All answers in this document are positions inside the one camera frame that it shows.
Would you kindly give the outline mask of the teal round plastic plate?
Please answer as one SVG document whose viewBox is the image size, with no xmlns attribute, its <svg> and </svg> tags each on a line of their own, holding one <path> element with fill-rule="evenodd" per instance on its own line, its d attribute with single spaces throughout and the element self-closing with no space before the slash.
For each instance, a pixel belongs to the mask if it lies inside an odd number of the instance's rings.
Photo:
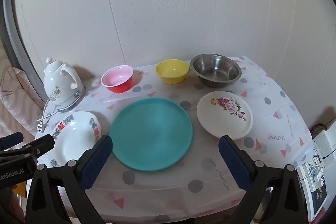
<svg viewBox="0 0 336 224">
<path fill-rule="evenodd" d="M 185 110 L 162 98 L 133 102 L 118 113 L 109 136 L 115 157 L 141 172 L 167 169 L 190 148 L 193 126 Z"/>
</svg>

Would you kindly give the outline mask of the red plastic bowl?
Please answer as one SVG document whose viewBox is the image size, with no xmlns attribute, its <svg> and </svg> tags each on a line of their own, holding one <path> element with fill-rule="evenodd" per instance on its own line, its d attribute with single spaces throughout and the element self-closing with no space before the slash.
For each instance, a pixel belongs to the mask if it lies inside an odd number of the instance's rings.
<svg viewBox="0 0 336 224">
<path fill-rule="evenodd" d="M 106 71 L 101 77 L 101 84 L 110 92 L 123 93 L 131 88 L 134 70 L 129 65 L 119 65 Z"/>
</svg>

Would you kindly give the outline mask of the patterned white tablecloth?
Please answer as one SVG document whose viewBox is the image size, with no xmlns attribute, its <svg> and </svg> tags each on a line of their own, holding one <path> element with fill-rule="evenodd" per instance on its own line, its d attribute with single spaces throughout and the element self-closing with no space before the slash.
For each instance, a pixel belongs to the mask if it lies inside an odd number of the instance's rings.
<svg viewBox="0 0 336 224">
<path fill-rule="evenodd" d="M 253 127 L 236 142 L 254 160 L 282 168 L 300 166 L 312 155 L 313 141 L 301 114 L 282 88 L 248 57 L 235 57 L 242 78 L 226 91 L 250 106 Z M 164 98 L 181 106 L 193 124 L 188 153 L 174 166 L 158 172 L 137 172 L 111 156 L 87 195 L 106 220 L 127 223 L 166 223 L 217 213 L 237 205 L 238 188 L 218 151 L 218 140 L 197 119 L 199 100 L 211 91 L 190 72 L 176 85 L 164 84 L 154 66 L 137 67 L 131 89 L 108 91 L 99 78 L 86 82 L 87 95 L 77 106 L 92 112 L 107 134 L 115 116 L 144 98 Z"/>
</svg>

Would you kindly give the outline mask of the white plate red character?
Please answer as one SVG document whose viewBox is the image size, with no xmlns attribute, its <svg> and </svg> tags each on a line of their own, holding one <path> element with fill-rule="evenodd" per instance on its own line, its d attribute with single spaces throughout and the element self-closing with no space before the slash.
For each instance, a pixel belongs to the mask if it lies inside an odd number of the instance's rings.
<svg viewBox="0 0 336 224">
<path fill-rule="evenodd" d="M 57 167 L 79 159 L 103 135 L 104 122 L 104 116 L 96 111 L 76 111 L 53 117 L 37 138 L 51 135 L 55 145 L 38 159 L 38 163 Z"/>
</svg>

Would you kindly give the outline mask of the stainless steel bowl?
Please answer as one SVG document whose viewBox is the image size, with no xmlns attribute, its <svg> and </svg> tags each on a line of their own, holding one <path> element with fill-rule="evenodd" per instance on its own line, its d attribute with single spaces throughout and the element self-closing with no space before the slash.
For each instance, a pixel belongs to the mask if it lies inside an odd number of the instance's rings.
<svg viewBox="0 0 336 224">
<path fill-rule="evenodd" d="M 242 76 L 242 70 L 235 61 L 214 53 L 195 56 L 190 61 L 190 67 L 201 83 L 211 88 L 234 84 Z"/>
</svg>

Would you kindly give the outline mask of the white plate pink flowers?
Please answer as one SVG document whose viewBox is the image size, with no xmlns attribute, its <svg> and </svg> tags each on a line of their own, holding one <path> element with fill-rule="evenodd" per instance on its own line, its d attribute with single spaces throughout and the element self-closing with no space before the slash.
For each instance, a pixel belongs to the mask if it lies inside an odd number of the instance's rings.
<svg viewBox="0 0 336 224">
<path fill-rule="evenodd" d="M 253 114 L 247 102 L 225 91 L 204 95 L 197 104 L 197 118 L 216 138 L 228 135 L 232 140 L 238 140 L 247 136 L 253 126 Z"/>
</svg>

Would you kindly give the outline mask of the pink striped bedding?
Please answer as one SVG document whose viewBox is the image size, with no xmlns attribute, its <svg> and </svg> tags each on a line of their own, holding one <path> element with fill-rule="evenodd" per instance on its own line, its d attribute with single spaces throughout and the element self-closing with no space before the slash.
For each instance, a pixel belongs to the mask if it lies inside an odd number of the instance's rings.
<svg viewBox="0 0 336 224">
<path fill-rule="evenodd" d="M 0 59 L 1 137 L 21 132 L 23 141 L 14 146 L 21 148 L 35 139 L 37 119 L 41 117 L 44 103 L 33 89 L 25 72 L 11 65 L 3 45 Z"/>
</svg>

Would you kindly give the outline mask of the white ceramic electric kettle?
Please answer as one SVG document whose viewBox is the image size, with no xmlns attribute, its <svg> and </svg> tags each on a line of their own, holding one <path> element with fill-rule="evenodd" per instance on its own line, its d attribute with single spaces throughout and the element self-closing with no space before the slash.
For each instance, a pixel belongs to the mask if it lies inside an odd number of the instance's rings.
<svg viewBox="0 0 336 224">
<path fill-rule="evenodd" d="M 46 64 L 43 80 L 45 92 L 59 112 L 68 112 L 84 98 L 85 86 L 68 63 L 47 57 Z"/>
</svg>

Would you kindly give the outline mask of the yellow plastic bowl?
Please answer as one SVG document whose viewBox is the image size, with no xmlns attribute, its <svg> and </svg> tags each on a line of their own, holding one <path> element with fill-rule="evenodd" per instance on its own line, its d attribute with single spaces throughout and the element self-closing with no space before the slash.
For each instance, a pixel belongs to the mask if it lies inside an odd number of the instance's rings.
<svg viewBox="0 0 336 224">
<path fill-rule="evenodd" d="M 163 60 L 154 68 L 155 74 L 161 81 L 169 85 L 179 84 L 184 81 L 189 70 L 189 65 L 179 59 Z"/>
</svg>

